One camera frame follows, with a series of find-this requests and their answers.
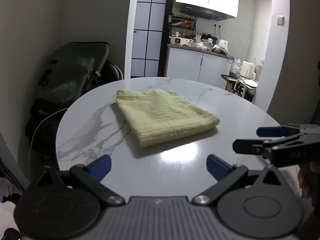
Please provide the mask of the yellow waffle towel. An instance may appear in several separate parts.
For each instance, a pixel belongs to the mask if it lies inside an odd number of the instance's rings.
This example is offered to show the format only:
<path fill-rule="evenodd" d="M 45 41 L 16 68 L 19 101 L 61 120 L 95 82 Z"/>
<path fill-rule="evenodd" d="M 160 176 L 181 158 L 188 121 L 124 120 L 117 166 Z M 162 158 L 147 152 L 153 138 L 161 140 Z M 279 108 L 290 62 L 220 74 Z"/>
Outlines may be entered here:
<path fill-rule="evenodd" d="M 140 147 L 174 141 L 215 129 L 220 119 L 175 91 L 118 90 L 116 103 Z"/>

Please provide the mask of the white electric kettle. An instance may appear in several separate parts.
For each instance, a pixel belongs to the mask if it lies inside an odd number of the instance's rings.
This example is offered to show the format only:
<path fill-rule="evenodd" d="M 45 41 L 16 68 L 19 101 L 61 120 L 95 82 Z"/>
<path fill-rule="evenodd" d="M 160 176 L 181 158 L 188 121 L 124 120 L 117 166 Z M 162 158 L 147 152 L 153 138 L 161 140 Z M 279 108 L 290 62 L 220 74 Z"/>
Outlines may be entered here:
<path fill-rule="evenodd" d="M 228 52 L 228 41 L 220 39 L 219 43 L 218 43 L 218 46 L 220 48 L 222 48 L 223 50 L 225 50 L 226 52 Z"/>

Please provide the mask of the black bag on chair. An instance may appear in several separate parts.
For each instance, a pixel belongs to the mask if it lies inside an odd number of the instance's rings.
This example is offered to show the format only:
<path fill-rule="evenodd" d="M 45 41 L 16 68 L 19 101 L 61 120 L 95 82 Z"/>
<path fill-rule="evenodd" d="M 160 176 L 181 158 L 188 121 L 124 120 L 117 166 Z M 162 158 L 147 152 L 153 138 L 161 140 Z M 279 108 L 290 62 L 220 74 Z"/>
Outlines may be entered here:
<path fill-rule="evenodd" d="M 55 50 L 38 83 L 25 135 L 49 115 L 69 107 L 99 86 L 123 79 L 119 67 L 108 60 L 107 42 L 69 42 Z"/>

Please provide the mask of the white kitchen base cabinet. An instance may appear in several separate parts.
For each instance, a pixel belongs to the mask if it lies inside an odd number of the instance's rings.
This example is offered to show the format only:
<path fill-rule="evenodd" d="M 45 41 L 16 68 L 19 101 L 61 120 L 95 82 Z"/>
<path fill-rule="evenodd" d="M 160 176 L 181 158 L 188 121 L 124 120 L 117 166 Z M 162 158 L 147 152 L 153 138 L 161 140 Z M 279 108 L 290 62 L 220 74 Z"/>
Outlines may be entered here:
<path fill-rule="evenodd" d="M 233 61 L 231 56 L 213 51 L 169 44 L 165 76 L 224 89 L 226 81 L 221 75 L 229 74 Z"/>

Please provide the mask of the black spice rack shelf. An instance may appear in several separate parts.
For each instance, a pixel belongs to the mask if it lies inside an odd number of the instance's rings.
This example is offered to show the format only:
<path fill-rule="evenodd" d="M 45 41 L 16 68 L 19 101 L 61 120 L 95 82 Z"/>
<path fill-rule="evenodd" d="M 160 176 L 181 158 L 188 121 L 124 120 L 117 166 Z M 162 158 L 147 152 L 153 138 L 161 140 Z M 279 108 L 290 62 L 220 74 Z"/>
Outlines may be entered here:
<path fill-rule="evenodd" d="M 197 18 L 189 15 L 171 14 L 169 29 L 171 37 L 193 38 L 196 36 Z"/>

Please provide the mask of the black range hood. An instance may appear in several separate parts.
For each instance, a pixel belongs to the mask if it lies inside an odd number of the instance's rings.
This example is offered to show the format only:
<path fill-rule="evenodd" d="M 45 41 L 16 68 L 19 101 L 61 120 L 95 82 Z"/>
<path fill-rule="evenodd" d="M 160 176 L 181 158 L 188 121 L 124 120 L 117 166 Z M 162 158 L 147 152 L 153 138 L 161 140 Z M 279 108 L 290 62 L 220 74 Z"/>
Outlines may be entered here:
<path fill-rule="evenodd" d="M 189 4 L 182 5 L 180 12 L 205 20 L 223 21 L 227 19 L 227 15 L 221 12 Z"/>

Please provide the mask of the black framed glass door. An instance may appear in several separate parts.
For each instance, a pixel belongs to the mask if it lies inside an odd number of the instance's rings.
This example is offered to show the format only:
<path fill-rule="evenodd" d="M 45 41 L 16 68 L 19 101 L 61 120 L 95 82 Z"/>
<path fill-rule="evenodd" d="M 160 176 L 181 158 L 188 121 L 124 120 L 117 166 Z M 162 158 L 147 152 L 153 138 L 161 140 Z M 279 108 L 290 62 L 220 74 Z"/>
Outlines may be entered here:
<path fill-rule="evenodd" d="M 131 77 L 163 77 L 174 0 L 137 0 Z"/>

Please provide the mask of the wall light switch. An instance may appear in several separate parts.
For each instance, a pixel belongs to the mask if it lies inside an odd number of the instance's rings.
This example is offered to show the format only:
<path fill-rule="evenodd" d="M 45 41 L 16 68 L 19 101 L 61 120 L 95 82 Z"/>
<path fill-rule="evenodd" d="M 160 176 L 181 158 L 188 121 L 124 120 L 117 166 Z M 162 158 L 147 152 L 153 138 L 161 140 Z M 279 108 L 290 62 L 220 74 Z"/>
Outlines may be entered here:
<path fill-rule="evenodd" d="M 285 17 L 283 15 L 277 15 L 276 17 L 276 24 L 278 26 L 283 26 L 285 23 Z"/>

